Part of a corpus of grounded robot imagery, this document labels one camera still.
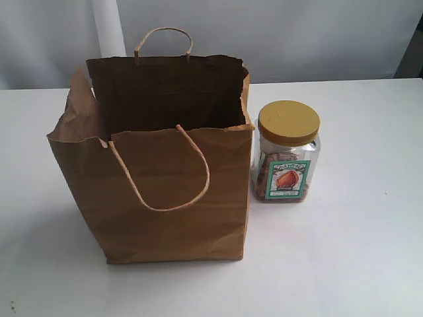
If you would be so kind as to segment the clear jar with yellow lid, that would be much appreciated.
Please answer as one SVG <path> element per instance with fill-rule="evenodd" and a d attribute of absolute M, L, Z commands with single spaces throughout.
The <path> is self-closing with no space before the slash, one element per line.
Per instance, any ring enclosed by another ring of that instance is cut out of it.
<path fill-rule="evenodd" d="M 258 114 L 252 188 L 265 203 L 294 203 L 306 198 L 319 158 L 320 117 L 292 100 L 265 105 Z"/>

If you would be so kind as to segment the white curtain backdrop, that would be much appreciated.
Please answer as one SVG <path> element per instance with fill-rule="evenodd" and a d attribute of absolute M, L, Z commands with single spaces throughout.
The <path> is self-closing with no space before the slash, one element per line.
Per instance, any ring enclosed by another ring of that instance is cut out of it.
<path fill-rule="evenodd" d="M 116 0 L 92 0 L 101 57 L 126 56 Z"/>

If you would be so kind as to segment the brown paper shopping bag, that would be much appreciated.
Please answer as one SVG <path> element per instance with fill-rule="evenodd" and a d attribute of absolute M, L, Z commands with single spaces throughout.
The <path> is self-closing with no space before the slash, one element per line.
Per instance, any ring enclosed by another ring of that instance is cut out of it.
<path fill-rule="evenodd" d="M 254 126 L 227 55 L 88 59 L 48 141 L 110 264 L 240 260 Z"/>

